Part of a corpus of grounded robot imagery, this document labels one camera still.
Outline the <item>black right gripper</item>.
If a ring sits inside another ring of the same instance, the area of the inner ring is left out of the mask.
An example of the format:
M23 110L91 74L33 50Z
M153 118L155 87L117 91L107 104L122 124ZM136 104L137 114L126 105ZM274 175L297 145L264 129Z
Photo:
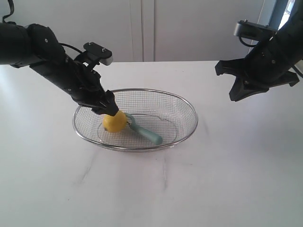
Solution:
M297 70L290 69L300 60L300 37L276 35L258 44L245 58L220 60L215 66L217 76L236 77L229 91L231 101L238 102L249 96L266 93L269 88L299 82Z

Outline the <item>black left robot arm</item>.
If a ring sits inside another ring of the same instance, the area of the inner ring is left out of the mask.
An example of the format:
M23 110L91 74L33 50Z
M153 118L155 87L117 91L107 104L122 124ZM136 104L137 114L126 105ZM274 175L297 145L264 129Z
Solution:
M99 64L113 61L110 50L94 42L84 44L85 51L72 59L49 27L31 24L27 27L13 23L0 25L0 63L14 68L29 66L56 85L83 107L96 114L114 116L118 112L112 91L104 90Z

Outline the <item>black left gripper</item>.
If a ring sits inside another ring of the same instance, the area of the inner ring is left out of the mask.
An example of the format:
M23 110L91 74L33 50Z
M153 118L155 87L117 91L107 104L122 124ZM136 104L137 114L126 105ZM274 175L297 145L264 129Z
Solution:
M100 74L94 67L101 58L92 53L81 53L75 59L68 59L68 90L79 105L90 107L98 115L115 116L118 106L112 91L105 91L100 83Z

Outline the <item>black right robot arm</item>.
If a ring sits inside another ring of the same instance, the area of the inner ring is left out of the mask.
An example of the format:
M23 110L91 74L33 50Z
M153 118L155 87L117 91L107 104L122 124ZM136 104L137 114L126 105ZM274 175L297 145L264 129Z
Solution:
M249 96L266 93L270 88L288 84L294 86L303 75L296 63L303 59L303 4L279 29L239 21L235 30L240 40L258 43L242 59L220 60L215 66L218 76L230 74L235 82L229 92L237 102Z

